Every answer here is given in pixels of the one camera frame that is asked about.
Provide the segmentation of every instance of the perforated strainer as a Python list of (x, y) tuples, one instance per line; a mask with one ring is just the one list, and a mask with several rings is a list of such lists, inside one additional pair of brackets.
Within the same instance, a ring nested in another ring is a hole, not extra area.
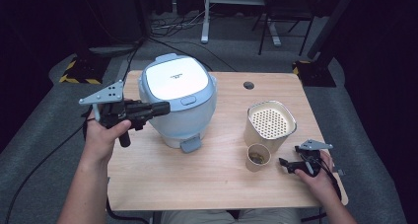
[(253, 105), (248, 109), (247, 115), (244, 132), (246, 145), (261, 143), (270, 152), (277, 151), (297, 127), (290, 112), (276, 101)]

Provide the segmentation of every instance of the small cup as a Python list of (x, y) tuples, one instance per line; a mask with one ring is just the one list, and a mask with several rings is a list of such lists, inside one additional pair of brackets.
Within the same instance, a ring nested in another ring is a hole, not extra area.
[(246, 150), (245, 166), (250, 171), (257, 172), (270, 161), (270, 158), (271, 154), (268, 148), (262, 144), (255, 143)]

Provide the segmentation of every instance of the person's right hand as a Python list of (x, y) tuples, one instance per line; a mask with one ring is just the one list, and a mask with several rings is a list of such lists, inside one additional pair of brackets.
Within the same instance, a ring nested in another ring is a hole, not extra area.
[[(329, 169), (332, 169), (333, 163), (332, 158), (325, 152), (320, 151), (320, 158), (325, 162)], [(320, 169), (316, 177), (310, 177), (304, 171), (297, 169), (295, 174), (301, 178), (301, 180), (306, 183), (311, 191), (311, 193), (322, 203), (325, 204), (329, 201), (339, 201), (339, 197), (332, 185), (332, 180), (324, 171)]]

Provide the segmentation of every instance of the person's left hand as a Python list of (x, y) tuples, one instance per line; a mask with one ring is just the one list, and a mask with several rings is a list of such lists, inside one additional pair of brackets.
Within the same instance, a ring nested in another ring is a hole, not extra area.
[(131, 121), (124, 120), (107, 129), (99, 124), (92, 111), (87, 121), (86, 144), (82, 161), (88, 165), (107, 166), (113, 152), (114, 140), (125, 133), (131, 126)]

